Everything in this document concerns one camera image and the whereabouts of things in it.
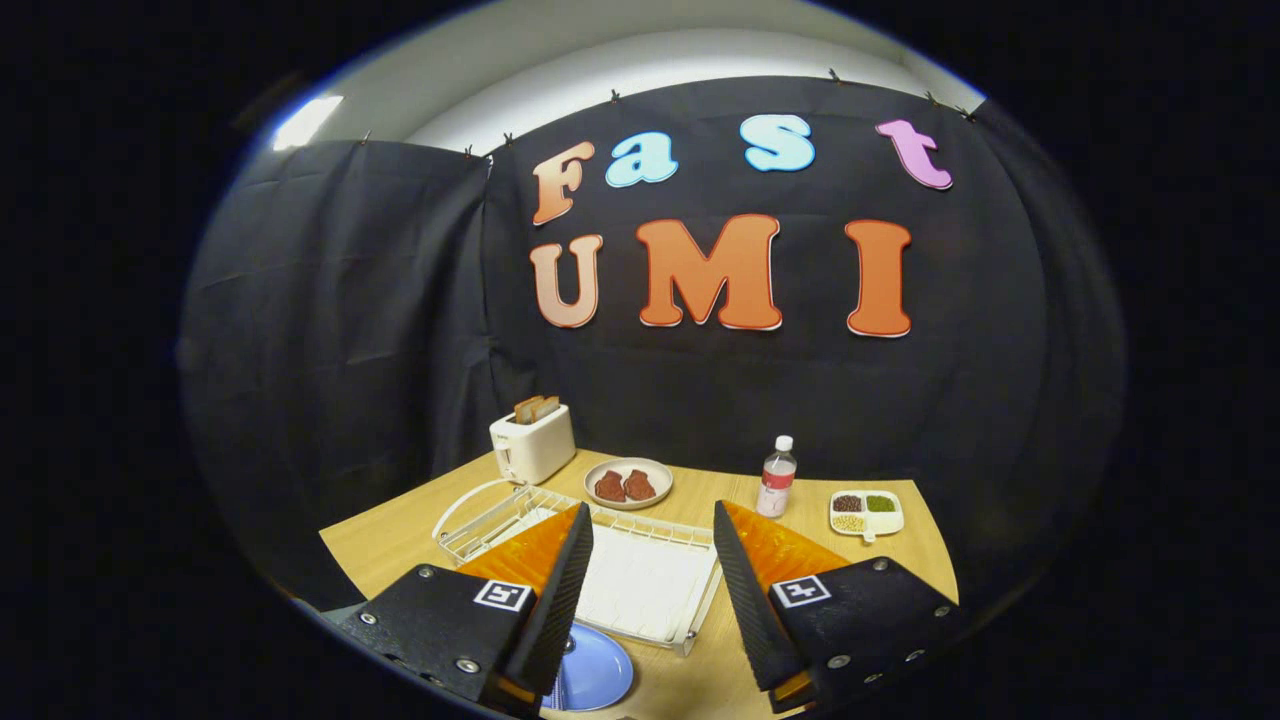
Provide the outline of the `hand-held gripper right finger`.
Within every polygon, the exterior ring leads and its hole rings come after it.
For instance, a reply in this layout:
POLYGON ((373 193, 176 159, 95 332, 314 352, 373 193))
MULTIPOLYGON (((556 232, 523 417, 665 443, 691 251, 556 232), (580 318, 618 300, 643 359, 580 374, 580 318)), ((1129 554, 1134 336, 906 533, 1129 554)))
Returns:
POLYGON ((961 639, 965 612, 884 556, 852 562, 741 505, 713 536, 756 687, 777 714, 841 714, 961 639))

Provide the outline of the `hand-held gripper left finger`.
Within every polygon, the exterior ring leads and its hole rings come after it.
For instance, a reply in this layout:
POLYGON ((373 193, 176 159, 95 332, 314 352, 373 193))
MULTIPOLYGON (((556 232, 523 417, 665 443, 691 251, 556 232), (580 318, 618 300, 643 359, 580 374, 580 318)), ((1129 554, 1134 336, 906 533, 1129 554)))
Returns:
POLYGON ((460 568, 410 569, 337 629, 479 717, 535 717, 559 674, 591 552, 589 507, 573 503, 460 568))

